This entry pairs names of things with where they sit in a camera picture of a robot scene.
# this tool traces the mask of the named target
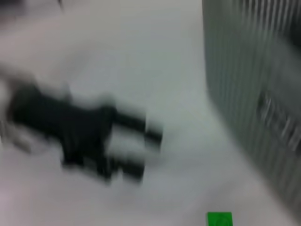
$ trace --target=metal grille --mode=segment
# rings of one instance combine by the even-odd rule
[[[301,158],[294,152],[301,134],[294,124],[301,121],[301,48],[291,35],[301,30],[300,6],[299,0],[203,0],[211,98],[295,212],[301,210]],[[260,119],[266,90],[274,100],[269,106],[266,97]]]

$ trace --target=white floor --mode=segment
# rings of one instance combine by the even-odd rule
[[[235,226],[296,225],[207,99],[200,0],[90,0],[15,26],[0,35],[0,60],[83,100],[112,93],[165,133],[160,155],[141,150],[141,185],[63,171],[56,148],[5,148],[2,226],[205,226],[208,211],[231,211]]]

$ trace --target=green square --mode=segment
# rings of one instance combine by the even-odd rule
[[[231,212],[208,212],[208,226],[233,226]]]

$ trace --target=green sticker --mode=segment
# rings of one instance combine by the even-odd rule
[[[208,226],[233,226],[232,213],[209,212],[207,213]]]

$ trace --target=white surface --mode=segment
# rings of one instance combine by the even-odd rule
[[[0,60],[75,95],[113,93],[164,123],[141,185],[110,187],[60,167],[59,152],[0,160],[2,226],[204,226],[232,211],[236,226],[294,225],[238,154],[206,97],[201,2],[95,0],[0,37]]]

